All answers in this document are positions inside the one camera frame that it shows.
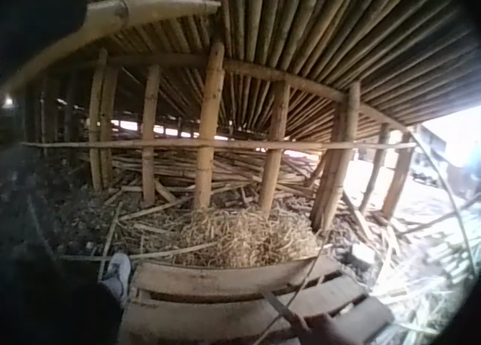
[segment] sneaker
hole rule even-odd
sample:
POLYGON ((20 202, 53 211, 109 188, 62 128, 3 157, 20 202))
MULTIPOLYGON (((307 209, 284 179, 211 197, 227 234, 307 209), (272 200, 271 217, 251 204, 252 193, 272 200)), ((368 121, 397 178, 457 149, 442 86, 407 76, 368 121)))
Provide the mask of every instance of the sneaker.
POLYGON ((129 257, 125 253, 115 253, 101 282, 112 292, 112 295, 119 301, 122 307, 125 307, 127 303, 131 269, 129 257))

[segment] human hand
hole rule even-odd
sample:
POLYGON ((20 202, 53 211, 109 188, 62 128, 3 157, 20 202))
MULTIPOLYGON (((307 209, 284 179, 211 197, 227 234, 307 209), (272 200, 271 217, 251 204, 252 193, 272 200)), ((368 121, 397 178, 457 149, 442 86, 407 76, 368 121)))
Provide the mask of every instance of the human hand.
POLYGON ((298 336, 302 345, 361 345, 356 340, 349 339, 334 320, 326 313, 302 319, 291 324, 292 330, 298 336))

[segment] hay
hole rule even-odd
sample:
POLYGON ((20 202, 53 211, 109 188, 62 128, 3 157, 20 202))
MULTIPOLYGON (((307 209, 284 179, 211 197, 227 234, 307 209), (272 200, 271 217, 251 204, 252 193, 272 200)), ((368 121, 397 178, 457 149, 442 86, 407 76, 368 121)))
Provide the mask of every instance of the hay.
POLYGON ((180 233, 180 247, 217 242, 214 247, 175 256, 176 265, 245 268, 315 256, 316 236, 306 216, 283 209, 265 219, 255 208, 200 210, 180 233))

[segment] bamboo beam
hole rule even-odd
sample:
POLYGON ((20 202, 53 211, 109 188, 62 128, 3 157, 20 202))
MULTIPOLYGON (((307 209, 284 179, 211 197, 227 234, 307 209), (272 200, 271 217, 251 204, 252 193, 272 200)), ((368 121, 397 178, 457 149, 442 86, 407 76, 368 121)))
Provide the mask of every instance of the bamboo beam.
POLYGON ((405 149, 415 147, 413 142, 399 144, 365 144, 359 142, 291 142, 291 141, 221 141, 221 140, 204 140, 200 138, 158 138, 155 140, 124 140, 109 142, 71 142, 57 144, 36 144, 23 143, 30 147, 41 148, 144 148, 144 147, 214 147, 225 148, 230 150, 264 148, 266 150, 340 150, 352 148, 374 148, 378 149, 405 149))
MULTIPOLYGON (((410 133, 403 134, 403 142, 408 142, 410 139, 410 133)), ((399 198, 406 183, 407 175, 411 166, 411 160, 413 158, 413 149, 404 149, 399 151, 398 161, 396 162, 396 168, 394 176, 389 186, 388 193, 384 199, 382 212, 384 217, 389 220, 394 215, 396 206, 398 205, 399 198)))
MULTIPOLYGON (((289 111, 289 85, 286 82, 276 82, 273 85, 273 90, 274 108, 268 139, 270 141, 282 141, 286 135, 287 113, 289 111)), ((268 150, 265 158, 259 202, 261 212, 266 217, 269 217, 271 212, 282 155, 283 150, 268 150)))
MULTIPOLYGON (((105 64, 107 62, 107 51, 102 49, 98 55, 97 68, 93 75, 92 91, 90 93, 89 106, 89 142, 98 142, 98 121, 100 114, 102 84, 104 81, 105 64)), ((92 174, 92 186, 94 191, 102 189, 100 154, 98 149, 90 149, 90 171, 92 174)))
POLYGON ((316 168, 314 169, 314 172, 310 175, 310 177, 308 179, 305 180, 304 185, 307 188, 312 187, 312 185, 317 180, 317 178, 319 178, 319 175, 324 170, 324 164, 325 164, 325 153, 322 155, 321 159, 319 160, 319 163, 317 164, 316 168))
MULTIPOLYGON (((74 126, 77 125, 74 121, 74 106, 75 95, 77 91, 77 75, 73 73, 68 81, 67 95, 64 112, 64 126, 63 126, 63 141, 70 142, 73 139, 75 132, 74 126)), ((75 151, 69 150, 67 153, 67 163, 72 165, 75 159, 75 151)))
MULTIPOLYGON (((201 123, 199 126, 199 138, 202 140, 213 140, 216 135, 225 74, 222 69, 224 51, 224 44, 220 41, 215 41, 210 50, 205 80, 204 101, 201 111, 201 123)), ((197 155, 197 171, 195 174, 194 208, 209 206, 212 186, 212 165, 213 147, 200 148, 197 155)))
MULTIPOLYGON (((358 125, 359 108, 361 104, 361 85, 354 82, 349 90, 349 102, 347 105, 338 106, 335 117, 336 130, 333 130, 333 139, 353 142, 358 125)), ((337 204, 343 194, 343 182, 346 177, 347 166, 351 159, 352 150, 334 150, 329 156, 326 153, 326 170, 322 174, 321 183, 317 190, 316 200, 311 213, 312 227, 314 231, 328 231, 337 204)))
MULTIPOLYGON (((144 120, 142 121, 142 139, 154 138, 153 128, 156 124, 157 98, 159 96, 160 67, 151 65, 147 75, 145 88, 144 120)), ((142 150, 142 188, 144 191, 144 203, 151 206, 156 200, 155 178, 153 170, 153 147, 145 147, 142 150)))
MULTIPOLYGON (((115 65, 145 65, 147 63, 159 64, 164 66, 162 61, 166 61, 167 67, 184 67, 184 68, 202 68, 205 66, 207 59, 203 55, 194 54, 179 54, 172 53, 168 55, 129 55, 123 57, 116 57, 109 61, 115 65)), ((84 68, 92 66, 92 64, 82 64, 84 68)), ((313 80, 308 80, 294 74, 289 74, 285 71, 269 68, 267 66, 255 65, 253 63, 236 61, 233 59, 225 59, 223 68, 226 72, 232 74, 239 74, 241 76, 254 77, 268 82, 286 81, 292 88, 313 93, 320 97, 330 99, 337 103, 347 101, 347 94, 338 91, 330 86, 325 86, 313 80)), ((402 132, 407 132, 406 126, 369 106, 369 104, 361 103, 361 113, 376 120, 379 123, 388 123, 392 128, 398 129, 402 132)))
MULTIPOLYGON (((105 69, 100 105, 100 141, 112 141, 113 103, 118 74, 118 67, 108 66, 105 69)), ((100 169, 102 184, 106 189, 112 181, 112 149, 100 150, 100 169)))
MULTIPOLYGON (((389 128, 388 126, 383 123, 381 125, 381 131, 379 133, 379 140, 378 144, 386 144, 389 140, 389 128)), ((366 186, 366 190, 364 192, 364 197, 362 198, 361 205, 359 206, 359 212, 362 216, 364 216, 366 212, 366 207, 369 204, 369 199, 374 191, 374 187, 376 186, 377 177, 379 175, 380 169, 384 164, 384 158, 386 157, 386 150, 377 150, 376 154, 374 155, 373 160, 373 170, 371 172, 371 177, 369 178, 368 185, 366 186)))

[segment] bamboo roof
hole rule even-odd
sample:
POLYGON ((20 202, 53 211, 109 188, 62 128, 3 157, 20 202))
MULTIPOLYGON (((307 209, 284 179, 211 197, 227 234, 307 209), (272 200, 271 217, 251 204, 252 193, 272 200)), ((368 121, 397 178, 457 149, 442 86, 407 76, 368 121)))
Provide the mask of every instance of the bamboo roof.
MULTIPOLYGON (((142 113, 147 55, 195 54, 206 62, 219 35, 227 59, 275 68, 346 92, 362 81, 362 100, 410 126, 476 105, 481 98, 478 40, 455 0, 217 0, 216 15, 184 17, 118 32, 56 65, 81 68, 101 48, 109 58, 136 54, 143 65, 119 75, 116 110, 142 113)), ((88 103, 92 69, 78 72, 88 103)), ((164 68, 158 115, 196 121, 205 70, 198 65, 164 68)), ((219 125, 266 133, 271 117, 270 82, 227 71, 219 125)), ((328 141, 335 102, 291 90, 286 134, 328 141)), ((375 135, 380 122, 365 114, 358 138, 375 135)))

